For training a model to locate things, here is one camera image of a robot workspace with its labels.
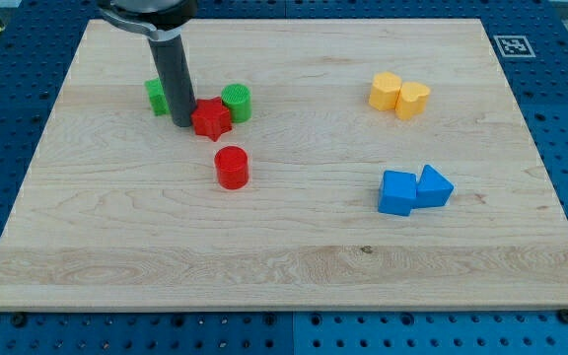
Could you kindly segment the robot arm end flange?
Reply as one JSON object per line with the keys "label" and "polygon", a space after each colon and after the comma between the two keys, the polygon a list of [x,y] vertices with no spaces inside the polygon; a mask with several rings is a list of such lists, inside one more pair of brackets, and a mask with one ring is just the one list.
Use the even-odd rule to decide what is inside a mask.
{"label": "robot arm end flange", "polygon": [[197,0],[97,0],[101,16],[114,27],[165,41],[196,16]]}

